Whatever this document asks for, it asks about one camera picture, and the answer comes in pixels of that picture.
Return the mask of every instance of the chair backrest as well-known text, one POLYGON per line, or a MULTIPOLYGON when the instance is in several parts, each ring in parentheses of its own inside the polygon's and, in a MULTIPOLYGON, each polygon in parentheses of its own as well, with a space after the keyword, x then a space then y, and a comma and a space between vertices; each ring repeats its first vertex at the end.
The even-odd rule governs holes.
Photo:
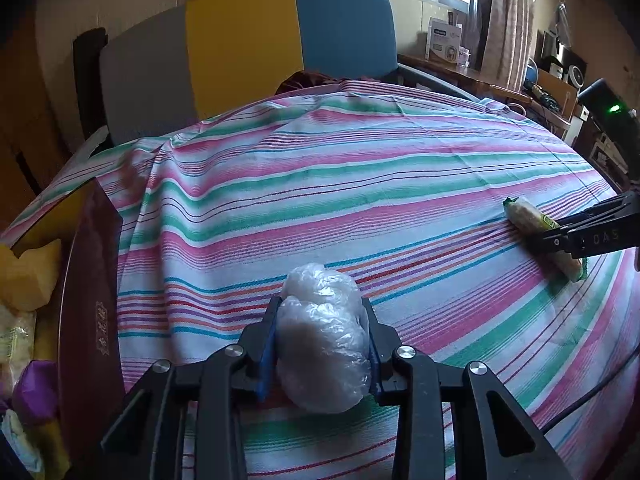
POLYGON ((388 0, 194 0, 100 53, 115 144, 271 96, 299 70, 380 78, 396 67, 388 0))

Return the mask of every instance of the wrapped food item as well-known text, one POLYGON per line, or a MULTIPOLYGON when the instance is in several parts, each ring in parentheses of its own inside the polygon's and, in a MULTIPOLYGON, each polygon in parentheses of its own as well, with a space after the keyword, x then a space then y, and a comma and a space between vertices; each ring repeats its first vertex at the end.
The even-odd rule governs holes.
MULTIPOLYGON (((507 198, 502 202, 507 218, 525 236, 555 229, 560 225, 534 206, 526 197, 507 198)), ((547 255, 572 282, 587 277, 587 258, 573 259, 566 251, 547 255)))
POLYGON ((369 391, 369 318, 351 276, 308 264, 292 270, 276 316, 282 389, 300 408, 341 413, 369 391))
POLYGON ((33 358, 35 312, 12 311, 0 303, 0 396, 11 397, 22 371, 33 358))
POLYGON ((22 428, 17 413, 13 410, 6 410, 2 423, 0 423, 0 431, 2 431, 7 444, 9 444, 18 460, 22 462, 22 465, 31 476, 35 480, 44 480, 44 462, 40 451, 30 442, 29 437, 22 428))
POLYGON ((61 259, 60 240, 24 251, 20 258, 0 245, 0 301, 27 312, 45 306, 58 281, 61 259))

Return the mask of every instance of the box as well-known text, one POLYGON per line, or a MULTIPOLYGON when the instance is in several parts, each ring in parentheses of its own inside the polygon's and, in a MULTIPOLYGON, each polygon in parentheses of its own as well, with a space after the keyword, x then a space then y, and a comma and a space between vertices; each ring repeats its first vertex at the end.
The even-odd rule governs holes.
POLYGON ((61 479, 97 445, 122 408, 116 292, 122 218, 97 180, 60 200, 12 246, 16 256, 60 238, 63 263, 37 310, 33 358, 57 363, 59 417, 28 428, 46 480, 61 479))
POLYGON ((429 60, 457 64, 461 36, 461 25, 449 25, 438 18, 430 18, 425 57, 429 60))
POLYGON ((575 105, 578 102, 577 89, 544 70, 538 70, 538 86, 549 92, 551 96, 558 101, 560 105, 559 115, 567 121, 570 121, 571 115, 574 113, 575 105))

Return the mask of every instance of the purple bag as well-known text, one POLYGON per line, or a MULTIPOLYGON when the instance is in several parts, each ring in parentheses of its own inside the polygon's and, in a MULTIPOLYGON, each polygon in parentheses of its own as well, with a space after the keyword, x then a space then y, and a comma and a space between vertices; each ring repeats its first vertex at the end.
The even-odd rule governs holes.
POLYGON ((58 370, 53 361, 31 361, 20 375, 11 405, 21 423, 44 424, 58 414, 58 370))

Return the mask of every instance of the black cable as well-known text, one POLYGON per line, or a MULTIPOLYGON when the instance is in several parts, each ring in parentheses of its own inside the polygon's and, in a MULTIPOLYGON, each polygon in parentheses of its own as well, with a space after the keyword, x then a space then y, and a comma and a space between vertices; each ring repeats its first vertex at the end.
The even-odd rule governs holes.
POLYGON ((640 352, 640 343, 638 346, 629 354, 629 356, 623 361, 621 365, 618 366, 615 370, 613 370, 609 375, 607 375, 603 380, 601 380, 598 384, 596 384, 591 390, 585 393, 580 399, 576 400, 573 404, 569 405, 567 408, 558 413, 554 418, 552 418, 548 423, 546 423, 540 431, 542 433, 548 433, 551 431, 556 425, 565 420, 569 415, 571 415, 575 410, 589 402, 593 397, 599 394, 613 379, 615 379, 618 374, 633 360, 634 357, 638 355, 640 352))
POLYGON ((543 116, 543 117, 544 117, 544 119, 545 119, 545 128, 551 132, 551 129, 549 129, 549 121, 548 121, 548 120, 547 120, 547 118, 546 118, 546 111, 545 111, 545 107, 542 107, 542 116, 543 116))

